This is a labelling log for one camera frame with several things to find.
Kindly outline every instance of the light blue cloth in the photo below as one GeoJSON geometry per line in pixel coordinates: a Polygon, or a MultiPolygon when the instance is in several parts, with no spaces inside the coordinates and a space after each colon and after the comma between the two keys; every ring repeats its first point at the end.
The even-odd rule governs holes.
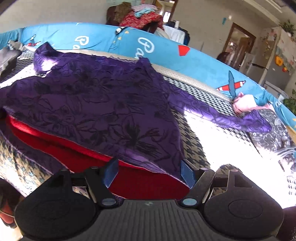
{"type": "MultiPolygon", "coordinates": [[[[243,86],[234,90],[236,95],[239,92],[251,94],[260,106],[271,102],[283,123],[296,130],[296,116],[292,112],[263,87],[230,66],[196,49],[138,29],[125,28],[116,35],[117,28],[93,23],[39,25],[25,28],[21,40],[24,44],[38,43],[35,47],[49,42],[57,50],[80,48],[132,58],[146,57],[153,64],[192,77],[215,89],[229,84],[231,72],[235,83],[245,81],[243,86]]],[[[222,93],[230,96],[229,91],[222,93]]]]}
{"type": "Polygon", "coordinates": [[[138,12],[135,12],[135,17],[139,18],[139,17],[141,17],[143,14],[145,14],[145,13],[150,13],[150,12],[155,12],[155,10],[152,9],[152,8],[150,8],[150,7],[146,7],[146,8],[141,9],[141,10],[138,11],[138,12]]]}
{"type": "Polygon", "coordinates": [[[22,31],[23,31],[23,29],[19,28],[16,30],[1,33],[0,34],[0,49],[3,49],[4,47],[6,47],[9,40],[14,40],[14,41],[20,40],[21,35],[22,35],[22,31]]]}

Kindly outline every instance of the wooden door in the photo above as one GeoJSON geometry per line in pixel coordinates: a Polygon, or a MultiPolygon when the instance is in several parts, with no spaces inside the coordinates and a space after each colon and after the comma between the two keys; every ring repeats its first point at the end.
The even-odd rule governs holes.
{"type": "Polygon", "coordinates": [[[239,70],[240,64],[242,63],[244,56],[249,48],[250,41],[251,38],[240,38],[239,44],[230,63],[230,66],[232,68],[239,70]]]}

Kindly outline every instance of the pink cloth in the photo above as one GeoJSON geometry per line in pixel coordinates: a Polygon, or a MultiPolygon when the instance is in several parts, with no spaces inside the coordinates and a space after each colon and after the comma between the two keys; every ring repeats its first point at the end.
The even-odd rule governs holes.
{"type": "Polygon", "coordinates": [[[233,101],[233,110],[237,115],[243,112],[261,109],[270,109],[275,112],[271,104],[267,103],[264,106],[258,106],[253,95],[244,95],[242,92],[240,92],[233,101]]]}
{"type": "Polygon", "coordinates": [[[142,5],[139,5],[139,6],[133,6],[132,9],[135,11],[135,12],[138,12],[144,8],[151,8],[152,10],[157,10],[157,7],[154,6],[154,5],[149,5],[149,4],[142,4],[142,5]]]}

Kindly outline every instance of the white box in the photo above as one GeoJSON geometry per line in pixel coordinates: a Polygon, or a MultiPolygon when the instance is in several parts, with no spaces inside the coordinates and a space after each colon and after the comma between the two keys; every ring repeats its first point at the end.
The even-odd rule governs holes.
{"type": "Polygon", "coordinates": [[[289,96],[280,88],[276,87],[275,85],[265,82],[263,86],[270,94],[276,97],[280,102],[283,102],[284,99],[288,99],[289,96]]]}

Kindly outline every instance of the green plant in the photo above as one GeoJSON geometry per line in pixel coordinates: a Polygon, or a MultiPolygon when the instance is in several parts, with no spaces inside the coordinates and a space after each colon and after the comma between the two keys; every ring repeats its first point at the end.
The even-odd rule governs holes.
{"type": "Polygon", "coordinates": [[[280,26],[283,28],[283,30],[285,30],[287,33],[290,33],[292,35],[292,37],[293,37],[294,31],[296,29],[294,28],[295,24],[292,24],[290,22],[290,19],[288,19],[287,22],[280,23],[280,26]]]}
{"type": "Polygon", "coordinates": [[[289,99],[284,99],[283,104],[296,115],[296,91],[292,90],[292,96],[289,99]]]}

